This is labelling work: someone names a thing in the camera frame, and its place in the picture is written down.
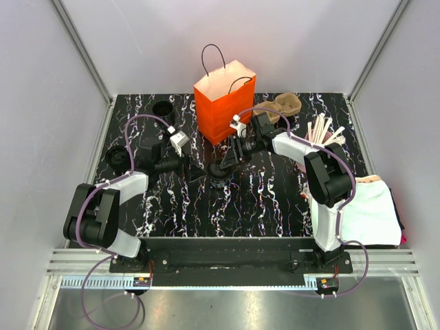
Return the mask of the single black lid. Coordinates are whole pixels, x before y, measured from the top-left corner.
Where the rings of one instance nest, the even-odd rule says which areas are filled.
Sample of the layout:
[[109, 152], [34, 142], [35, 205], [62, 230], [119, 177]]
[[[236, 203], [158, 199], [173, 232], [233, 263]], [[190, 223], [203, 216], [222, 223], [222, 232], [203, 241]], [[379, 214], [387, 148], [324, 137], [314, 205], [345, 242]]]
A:
[[220, 162], [215, 161], [209, 163], [207, 167], [207, 174], [211, 179], [227, 179], [230, 175], [229, 168], [221, 168]]

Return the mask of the orange paper bag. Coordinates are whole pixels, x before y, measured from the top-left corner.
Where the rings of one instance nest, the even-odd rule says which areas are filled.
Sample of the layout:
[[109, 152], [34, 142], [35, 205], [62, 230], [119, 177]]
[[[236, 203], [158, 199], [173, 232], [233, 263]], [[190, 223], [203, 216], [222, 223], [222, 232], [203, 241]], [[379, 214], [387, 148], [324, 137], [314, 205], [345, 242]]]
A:
[[230, 122], [235, 115], [247, 124], [251, 113], [243, 110], [254, 104], [256, 73], [238, 60], [205, 71], [205, 75], [193, 85], [195, 110], [200, 133], [217, 145], [234, 133]]

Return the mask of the stack of black cups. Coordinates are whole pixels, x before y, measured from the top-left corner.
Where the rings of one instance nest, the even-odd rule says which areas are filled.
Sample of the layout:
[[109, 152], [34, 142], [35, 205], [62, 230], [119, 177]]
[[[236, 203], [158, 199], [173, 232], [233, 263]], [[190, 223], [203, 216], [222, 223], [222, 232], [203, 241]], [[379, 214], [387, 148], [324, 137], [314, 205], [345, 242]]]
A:
[[167, 100], [160, 100], [153, 105], [152, 112], [155, 116], [163, 119], [166, 123], [173, 126], [175, 124], [176, 113], [173, 104]]

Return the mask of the single black cup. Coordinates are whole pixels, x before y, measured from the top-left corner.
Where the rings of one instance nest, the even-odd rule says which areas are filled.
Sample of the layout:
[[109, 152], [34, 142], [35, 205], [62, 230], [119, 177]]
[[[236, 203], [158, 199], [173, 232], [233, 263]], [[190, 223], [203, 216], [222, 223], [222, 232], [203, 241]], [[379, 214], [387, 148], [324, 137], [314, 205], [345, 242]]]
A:
[[214, 189], [223, 189], [228, 185], [228, 177], [211, 177], [210, 186]]

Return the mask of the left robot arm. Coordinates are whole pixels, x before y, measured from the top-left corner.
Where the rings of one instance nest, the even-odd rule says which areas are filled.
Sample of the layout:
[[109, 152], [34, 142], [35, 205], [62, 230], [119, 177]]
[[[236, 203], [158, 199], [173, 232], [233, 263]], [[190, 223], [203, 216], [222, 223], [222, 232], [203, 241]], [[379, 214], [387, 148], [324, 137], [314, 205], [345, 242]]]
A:
[[206, 175], [188, 151], [176, 151], [164, 144], [145, 142], [134, 158], [134, 171], [129, 172], [131, 160], [123, 146], [110, 148], [105, 160], [119, 177], [100, 185], [77, 186], [63, 236], [85, 248], [100, 248], [107, 253], [124, 257], [124, 264], [133, 272], [148, 265], [148, 255], [142, 250], [139, 238], [119, 229], [120, 206], [153, 188], [163, 173], [175, 173], [188, 182]]

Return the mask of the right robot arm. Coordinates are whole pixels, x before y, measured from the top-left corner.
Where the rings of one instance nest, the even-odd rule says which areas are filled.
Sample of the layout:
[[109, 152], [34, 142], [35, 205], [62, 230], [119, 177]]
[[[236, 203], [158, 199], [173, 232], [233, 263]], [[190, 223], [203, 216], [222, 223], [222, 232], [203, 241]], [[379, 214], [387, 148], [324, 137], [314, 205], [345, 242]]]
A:
[[311, 262], [319, 272], [336, 266], [346, 243], [340, 235], [343, 208], [356, 192], [356, 182], [344, 151], [339, 144], [323, 145], [294, 135], [287, 118], [286, 129], [277, 129], [266, 113], [252, 116], [254, 135], [247, 136], [241, 115], [232, 117], [230, 127], [236, 131], [228, 138], [228, 149], [218, 165], [224, 173], [249, 162], [253, 154], [267, 151], [287, 157], [305, 167], [309, 193], [318, 204], [318, 227], [313, 231], [317, 248]]

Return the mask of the pink straw holder cup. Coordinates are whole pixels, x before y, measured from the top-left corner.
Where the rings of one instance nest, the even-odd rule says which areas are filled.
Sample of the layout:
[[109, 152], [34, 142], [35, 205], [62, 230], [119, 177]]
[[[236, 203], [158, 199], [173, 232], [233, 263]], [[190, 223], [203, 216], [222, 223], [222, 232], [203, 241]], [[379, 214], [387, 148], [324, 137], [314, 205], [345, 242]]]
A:
[[[327, 131], [324, 135], [324, 138], [322, 139], [322, 144], [324, 144], [332, 135], [333, 135], [332, 132]], [[306, 171], [305, 165], [300, 164], [298, 162], [295, 162], [295, 164], [296, 164], [296, 167], [299, 169], [299, 171], [301, 171], [303, 173]]]

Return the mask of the stack of pulp carriers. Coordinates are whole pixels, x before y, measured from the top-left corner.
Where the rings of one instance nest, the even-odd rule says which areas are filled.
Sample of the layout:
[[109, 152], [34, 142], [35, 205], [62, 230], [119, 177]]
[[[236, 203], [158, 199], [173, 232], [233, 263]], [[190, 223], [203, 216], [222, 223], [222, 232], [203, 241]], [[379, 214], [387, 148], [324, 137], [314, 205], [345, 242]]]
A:
[[302, 102], [299, 97], [294, 93], [282, 93], [275, 97], [274, 101], [265, 101], [254, 106], [256, 110], [253, 110], [253, 115], [257, 116], [261, 113], [266, 113], [269, 121], [272, 124], [277, 123], [281, 116], [277, 113], [267, 111], [267, 109], [275, 110], [285, 117], [290, 117], [298, 114], [302, 109]]

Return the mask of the stack of black lids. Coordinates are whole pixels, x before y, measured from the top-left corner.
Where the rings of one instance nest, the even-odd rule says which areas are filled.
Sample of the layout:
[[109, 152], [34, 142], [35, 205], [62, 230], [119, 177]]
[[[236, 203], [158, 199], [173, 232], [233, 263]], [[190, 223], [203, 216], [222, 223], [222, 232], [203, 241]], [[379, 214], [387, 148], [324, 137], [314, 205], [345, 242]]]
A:
[[105, 154], [106, 163], [115, 172], [127, 172], [131, 167], [129, 153], [125, 146], [112, 146]]

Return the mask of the red white sachet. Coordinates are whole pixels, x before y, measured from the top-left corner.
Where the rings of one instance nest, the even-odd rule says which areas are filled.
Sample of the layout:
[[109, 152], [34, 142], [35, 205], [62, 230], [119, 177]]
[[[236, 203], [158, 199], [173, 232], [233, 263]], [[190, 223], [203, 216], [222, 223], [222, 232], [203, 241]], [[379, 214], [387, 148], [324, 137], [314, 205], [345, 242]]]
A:
[[310, 191], [309, 191], [309, 187], [308, 187], [308, 186], [305, 186], [305, 187], [303, 188], [303, 190], [302, 190], [301, 193], [300, 193], [300, 196], [301, 196], [302, 198], [305, 198], [305, 199], [310, 199], [311, 194], [310, 194]]

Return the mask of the white folded cloth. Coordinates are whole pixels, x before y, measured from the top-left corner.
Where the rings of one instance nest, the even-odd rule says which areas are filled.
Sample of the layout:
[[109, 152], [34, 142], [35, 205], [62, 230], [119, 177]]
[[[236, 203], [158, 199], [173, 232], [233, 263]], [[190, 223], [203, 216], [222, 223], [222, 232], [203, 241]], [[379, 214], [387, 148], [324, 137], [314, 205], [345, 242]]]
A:
[[343, 207], [339, 230], [336, 216], [341, 203], [328, 208], [312, 195], [308, 199], [313, 237], [318, 246], [325, 252], [333, 251], [340, 246], [340, 239], [362, 245], [400, 245], [402, 229], [389, 187], [377, 175], [355, 180], [355, 196]]

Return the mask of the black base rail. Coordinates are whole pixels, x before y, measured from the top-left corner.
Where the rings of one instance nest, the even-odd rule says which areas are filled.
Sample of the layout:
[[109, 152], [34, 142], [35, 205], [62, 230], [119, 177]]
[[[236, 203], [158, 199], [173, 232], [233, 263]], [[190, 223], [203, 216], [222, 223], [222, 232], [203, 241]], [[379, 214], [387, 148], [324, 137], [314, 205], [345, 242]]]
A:
[[353, 273], [339, 247], [322, 252], [312, 238], [149, 238], [135, 259], [109, 271], [140, 277], [152, 271], [155, 289], [311, 289], [312, 276]]

